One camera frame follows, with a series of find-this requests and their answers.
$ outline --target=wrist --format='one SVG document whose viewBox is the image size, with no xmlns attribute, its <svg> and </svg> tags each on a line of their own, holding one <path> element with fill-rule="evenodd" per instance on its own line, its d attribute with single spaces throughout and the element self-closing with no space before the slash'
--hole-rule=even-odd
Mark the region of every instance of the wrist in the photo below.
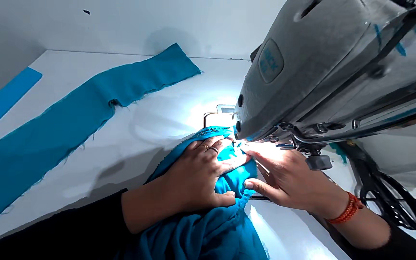
<svg viewBox="0 0 416 260">
<path fill-rule="evenodd" d="M 343 189 L 339 188 L 339 190 L 330 196 L 325 196 L 325 202 L 323 200 L 319 204 L 315 214 L 325 219 L 334 219 L 340 216 L 348 206 L 350 198 Z"/>
</svg>

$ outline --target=gold ring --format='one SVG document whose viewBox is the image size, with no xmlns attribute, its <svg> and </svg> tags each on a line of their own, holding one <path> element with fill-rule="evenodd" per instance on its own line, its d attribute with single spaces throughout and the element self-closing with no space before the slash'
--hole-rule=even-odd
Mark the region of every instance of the gold ring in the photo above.
<svg viewBox="0 0 416 260">
<path fill-rule="evenodd" d="M 219 155 L 219 151 L 216 148 L 214 148 L 213 146 L 208 147 L 208 149 L 213 149 L 213 151 L 215 151 Z"/>
</svg>

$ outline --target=left hand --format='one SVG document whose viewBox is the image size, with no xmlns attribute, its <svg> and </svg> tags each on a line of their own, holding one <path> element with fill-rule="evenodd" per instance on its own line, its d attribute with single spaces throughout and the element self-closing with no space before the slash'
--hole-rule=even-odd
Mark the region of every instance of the left hand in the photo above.
<svg viewBox="0 0 416 260">
<path fill-rule="evenodd" d="M 207 208 L 230 206 L 235 204 L 235 193 L 215 192 L 216 181 L 223 173 L 229 172 L 251 159 L 241 155 L 224 161 L 218 161 L 218 153 L 231 145 L 233 139 L 214 136 L 204 141 L 194 141 L 188 145 L 181 157 L 168 172 L 157 178 L 162 179 L 162 187 L 167 194 L 180 203 L 181 211 L 194 211 Z"/>
</svg>

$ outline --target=table surface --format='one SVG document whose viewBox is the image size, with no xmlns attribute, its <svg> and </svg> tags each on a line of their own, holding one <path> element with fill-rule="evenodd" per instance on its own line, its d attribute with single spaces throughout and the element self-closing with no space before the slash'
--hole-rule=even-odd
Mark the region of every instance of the table surface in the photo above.
<svg viewBox="0 0 416 260">
<path fill-rule="evenodd" d="M 31 64 L 42 79 L 0 120 L 0 139 L 40 115 L 92 76 L 149 56 L 46 51 Z M 0 215 L 0 236 L 54 212 L 88 204 L 122 188 L 142 185 L 183 139 L 203 127 L 203 115 L 218 104 L 235 104 L 249 61 L 192 58 L 202 70 L 174 86 L 149 94 L 116 113 L 84 146 L 50 170 Z M 333 168 L 325 171 L 345 190 L 356 180 L 349 164 L 326 148 Z M 348 259 L 330 236 L 302 210 L 251 201 L 246 207 L 271 259 Z"/>
</svg>

